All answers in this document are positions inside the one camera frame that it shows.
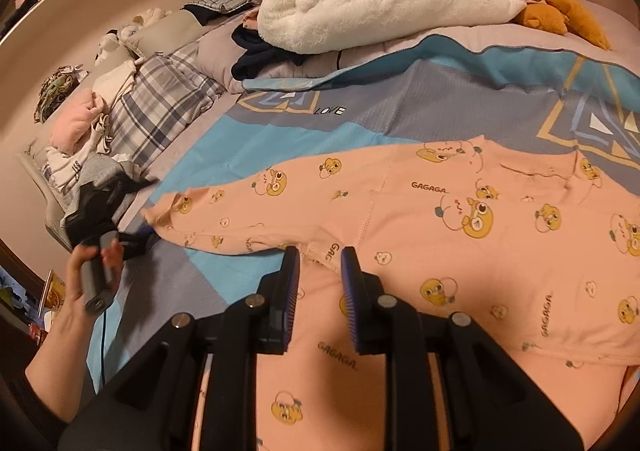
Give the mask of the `person's left forearm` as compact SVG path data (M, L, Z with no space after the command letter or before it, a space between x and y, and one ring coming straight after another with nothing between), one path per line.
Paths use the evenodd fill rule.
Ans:
M96 317L87 315L84 304L68 299L26 367L26 379L35 395L65 423L70 423L80 408L94 323Z

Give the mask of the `person's left hand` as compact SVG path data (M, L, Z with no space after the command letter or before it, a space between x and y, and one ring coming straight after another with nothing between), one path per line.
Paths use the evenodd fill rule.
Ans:
M91 261L100 255L102 266L106 273L111 275L107 279L107 285L113 295L119 289L122 269L124 269L124 247L118 239L113 239L111 244L104 249L96 246L86 246L79 244L75 247L70 258L67 260L65 276L65 299L63 310L72 315L74 319L79 319L85 323L93 323L98 318L97 315L89 315L86 307L86 296L81 283L81 267L86 261Z

